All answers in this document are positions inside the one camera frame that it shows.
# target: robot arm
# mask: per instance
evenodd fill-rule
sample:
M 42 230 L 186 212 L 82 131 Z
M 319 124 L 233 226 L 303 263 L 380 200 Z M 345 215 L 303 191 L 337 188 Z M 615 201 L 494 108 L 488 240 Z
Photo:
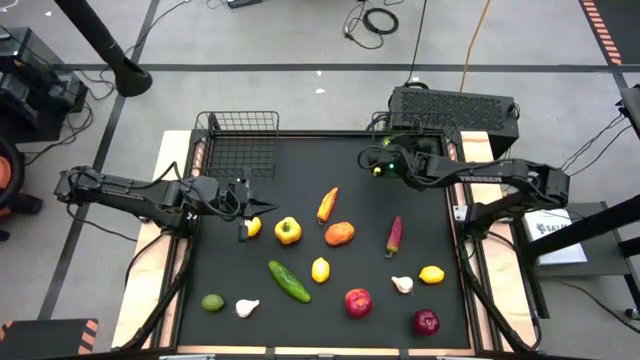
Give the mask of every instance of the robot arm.
M 398 135 L 382 145 L 363 149 L 358 164 L 373 176 L 399 177 L 418 191 L 456 183 L 508 184 L 517 188 L 517 193 L 490 204 L 473 203 L 454 209 L 456 221 L 473 238 L 486 237 L 489 227 L 499 219 L 556 209 L 568 202 L 569 176 L 559 169 L 521 159 L 461 163 L 432 155 L 435 146 L 435 141 L 429 138 Z
M 149 219 L 177 237 L 191 235 L 188 223 L 196 216 L 217 215 L 225 221 L 250 220 L 277 208 L 254 199 L 246 180 L 238 179 L 227 189 L 220 189 L 218 181 L 207 176 L 143 182 L 104 175 L 88 166 L 63 171 L 54 194 L 67 204 L 99 203 Z M 254 211 L 257 206 L 267 208 Z M 239 239 L 247 238 L 247 228 L 240 222 Z

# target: plastic food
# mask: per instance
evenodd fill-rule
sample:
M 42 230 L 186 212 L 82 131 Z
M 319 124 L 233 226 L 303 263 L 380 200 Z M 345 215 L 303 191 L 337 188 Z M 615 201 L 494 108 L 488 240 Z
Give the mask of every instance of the plastic food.
M 345 295 L 344 304 L 349 316 L 360 319 L 369 315 L 373 307 L 373 300 L 367 290 L 353 289 Z
M 396 288 L 403 294 L 408 294 L 413 290 L 413 279 L 408 276 L 403 277 L 391 277 L 391 281 L 396 284 Z
M 289 296 L 303 303 L 311 301 L 309 292 L 307 292 L 300 281 L 296 279 L 295 275 L 282 264 L 275 260 L 269 261 L 269 270 L 271 270 L 271 275 L 273 275 L 278 285 L 280 285 L 282 290 L 289 294 Z
M 420 271 L 419 277 L 426 284 L 437 284 L 444 280 L 444 271 L 437 266 L 425 266 Z
M 286 217 L 276 224 L 276 237 L 284 245 L 289 245 L 300 240 L 302 236 L 302 227 L 296 219 Z
M 331 246 L 338 246 L 353 239 L 356 229 L 348 222 L 331 225 L 324 234 L 324 239 Z
M 313 262 L 313 265 L 311 265 L 311 277 L 318 284 L 327 281 L 330 271 L 331 267 L 329 263 L 321 257 L 317 258 L 316 261 Z
M 258 305 L 260 300 L 238 300 L 236 303 L 236 314 L 241 318 L 249 316 Z
M 389 233 L 389 239 L 387 240 L 387 259 L 391 258 L 393 254 L 398 252 L 400 246 L 400 240 L 402 240 L 402 218 L 396 216 L 393 219 L 393 225 L 391 225 L 391 233 Z
M 251 220 L 245 220 L 244 224 L 247 226 L 249 237 L 258 235 L 258 231 L 260 231 L 262 227 L 262 221 L 260 221 L 260 218 L 257 216 Z
M 338 197 L 338 188 L 333 188 L 322 199 L 317 215 L 319 224 L 324 224 L 329 220 L 329 215 L 331 215 L 333 205 L 336 203 L 336 197 Z
M 205 311 L 216 312 L 222 309 L 224 300 L 218 294 L 209 294 L 202 298 L 202 308 Z
M 422 309 L 413 314 L 413 331 L 416 335 L 435 335 L 440 329 L 440 320 L 431 310 Z

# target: wire basket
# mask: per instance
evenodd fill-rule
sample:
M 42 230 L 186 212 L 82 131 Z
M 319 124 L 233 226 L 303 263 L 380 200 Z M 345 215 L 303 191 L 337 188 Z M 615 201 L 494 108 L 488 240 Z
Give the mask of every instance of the wire basket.
M 414 132 L 420 135 L 444 134 L 454 144 L 461 141 L 455 116 L 446 112 L 377 111 L 371 115 L 367 131 L 372 132 L 374 139 L 379 132 Z
M 222 178 L 273 177 L 280 116 L 275 111 L 203 111 L 194 131 L 192 173 Z

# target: green lime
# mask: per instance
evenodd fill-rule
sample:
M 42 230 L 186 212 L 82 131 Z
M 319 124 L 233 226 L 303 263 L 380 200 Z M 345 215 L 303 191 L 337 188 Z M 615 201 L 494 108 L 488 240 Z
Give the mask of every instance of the green lime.
M 222 296 L 218 294 L 209 294 L 202 298 L 202 308 L 205 311 L 215 312 L 224 306 L 224 300 L 222 300 Z

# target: gray floor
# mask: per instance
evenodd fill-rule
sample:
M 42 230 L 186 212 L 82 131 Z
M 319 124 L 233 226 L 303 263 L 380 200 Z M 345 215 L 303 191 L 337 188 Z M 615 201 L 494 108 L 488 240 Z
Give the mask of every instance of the gray floor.
M 6 5 L 0 0 L 0 7 Z M 150 1 L 93 0 L 90 3 L 124 48 L 133 45 Z M 156 17 L 176 4 L 161 0 Z M 344 16 L 353 6 L 339 0 L 271 0 L 239 10 L 213 11 L 192 0 L 166 16 L 151 31 L 142 52 L 147 64 L 333 64 L 410 62 L 421 2 L 395 6 L 401 24 L 377 51 L 365 51 L 341 35 Z M 482 10 L 480 0 L 431 0 L 427 6 L 418 63 L 462 64 Z M 4 26 L 30 26 L 68 63 L 100 59 L 53 2 L 22 0 L 0 12 Z M 377 39 L 358 33 L 363 41 Z M 600 52 L 577 0 L 494 0 L 476 42 L 472 63 L 506 65 L 603 65 Z M 283 129 L 362 129 L 372 112 L 384 110 L 392 88 L 406 71 L 155 72 L 146 94 L 126 100 L 103 171 L 149 179 L 165 130 L 190 129 L 202 110 L 273 109 Z M 458 72 L 414 73 L 432 88 L 456 90 Z M 625 74 L 630 85 L 638 74 Z M 92 85 L 97 93 L 105 91 Z M 512 156 L 560 165 L 616 116 L 618 89 L 606 73 L 470 73 L 466 91 L 515 97 L 522 108 L 521 137 Z M 45 199 L 36 217 L 16 217 L 3 224 L 13 233 L 0 244 L 0 321 L 35 319 L 64 245 L 71 219 L 51 196 L 57 173 L 91 164 L 111 114 L 115 96 L 91 101 L 95 124 L 69 146 L 51 151 L 28 168 L 25 190 Z M 72 121 L 82 121 L 74 116 Z M 575 165 L 588 163 L 617 131 L 603 139 Z M 45 144 L 30 144 L 38 149 Z M 572 201 L 615 204 L 637 194 L 639 144 L 624 133 L 589 170 L 572 179 Z M 135 237 L 139 224 L 130 215 L 92 206 L 88 219 Z M 622 229 L 623 237 L 640 227 Z M 125 268 L 134 244 L 84 227 L 54 318 L 97 317 L 98 350 L 107 350 L 119 312 Z M 620 278 L 580 282 L 615 309 L 632 305 Z M 544 284 L 552 318 L 543 321 L 542 349 L 590 358 L 636 359 L 637 335 L 573 289 Z

